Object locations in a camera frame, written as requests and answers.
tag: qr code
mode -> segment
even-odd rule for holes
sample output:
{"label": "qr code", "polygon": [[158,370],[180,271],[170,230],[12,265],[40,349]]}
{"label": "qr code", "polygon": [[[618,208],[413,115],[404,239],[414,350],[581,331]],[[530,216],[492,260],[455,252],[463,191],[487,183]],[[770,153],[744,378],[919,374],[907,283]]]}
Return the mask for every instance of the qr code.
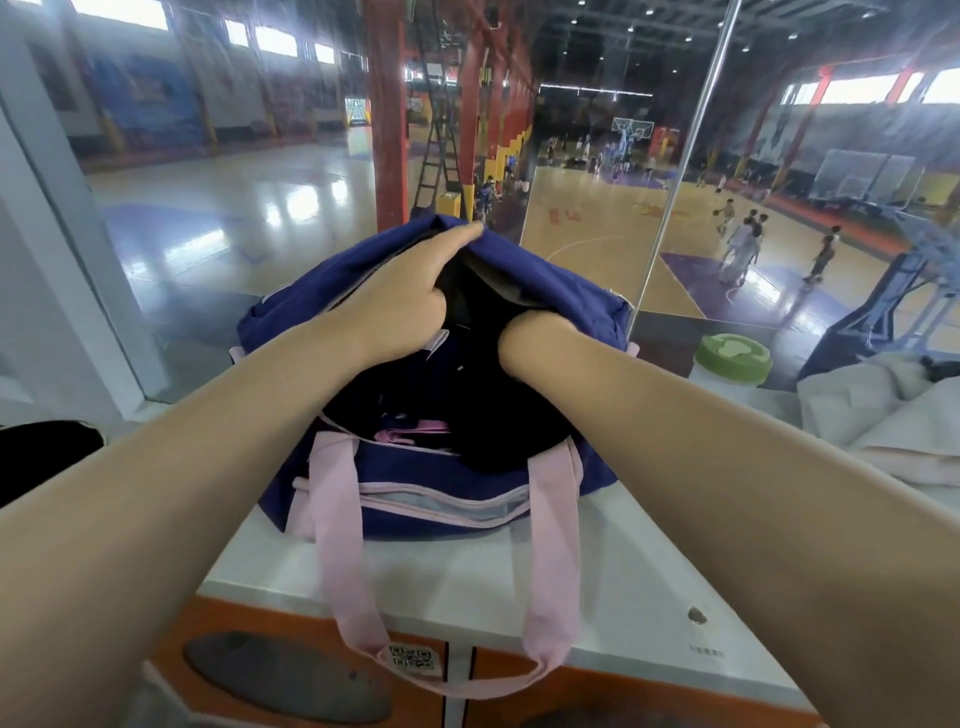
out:
{"label": "qr code", "polygon": [[422,644],[390,643],[390,660],[394,667],[427,677],[443,677],[437,651]]}

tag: finger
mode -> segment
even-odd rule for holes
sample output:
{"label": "finger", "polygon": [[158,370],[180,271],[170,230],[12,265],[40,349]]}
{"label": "finger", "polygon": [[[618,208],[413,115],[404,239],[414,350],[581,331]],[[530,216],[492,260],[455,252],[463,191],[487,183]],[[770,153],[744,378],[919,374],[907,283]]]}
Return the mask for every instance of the finger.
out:
{"label": "finger", "polygon": [[461,225],[424,240],[409,251],[418,257],[418,263],[432,286],[444,266],[459,250],[483,234],[482,223]]}

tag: pink strap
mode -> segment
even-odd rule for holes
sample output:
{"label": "pink strap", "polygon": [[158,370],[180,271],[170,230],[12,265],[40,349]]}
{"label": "pink strap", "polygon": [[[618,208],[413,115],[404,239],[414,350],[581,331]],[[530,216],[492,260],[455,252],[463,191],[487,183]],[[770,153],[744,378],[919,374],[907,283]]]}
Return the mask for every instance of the pink strap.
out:
{"label": "pink strap", "polygon": [[530,606],[522,643],[537,664],[526,675],[448,683],[422,680],[394,667],[390,638],[376,608],[363,557],[357,441],[319,432],[310,453],[309,509],[320,552],[323,592],[344,643],[400,677],[446,697],[487,699],[526,688],[564,663],[580,631],[580,455],[569,439],[530,458],[533,552]]}

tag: strip light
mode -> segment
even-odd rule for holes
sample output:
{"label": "strip light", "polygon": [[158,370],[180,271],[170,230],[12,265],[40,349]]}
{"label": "strip light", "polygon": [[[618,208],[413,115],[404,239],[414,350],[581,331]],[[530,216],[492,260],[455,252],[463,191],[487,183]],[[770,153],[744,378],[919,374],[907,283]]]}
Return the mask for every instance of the strip light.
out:
{"label": "strip light", "polygon": [[565,88],[568,91],[596,91],[598,93],[612,93],[614,96],[620,94],[626,94],[627,96],[646,96],[648,99],[652,99],[654,95],[652,93],[640,93],[639,91],[615,91],[612,88],[590,88],[589,86],[584,85],[560,85],[560,84],[540,84],[540,88]]}

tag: plastic container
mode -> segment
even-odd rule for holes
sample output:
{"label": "plastic container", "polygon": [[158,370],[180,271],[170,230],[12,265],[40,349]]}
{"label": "plastic container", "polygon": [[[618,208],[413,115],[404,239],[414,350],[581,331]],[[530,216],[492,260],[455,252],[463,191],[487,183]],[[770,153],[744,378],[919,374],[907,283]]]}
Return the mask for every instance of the plastic container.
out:
{"label": "plastic container", "polygon": [[773,369],[770,350],[736,333],[704,336],[688,379],[727,400],[750,406],[752,393]]}

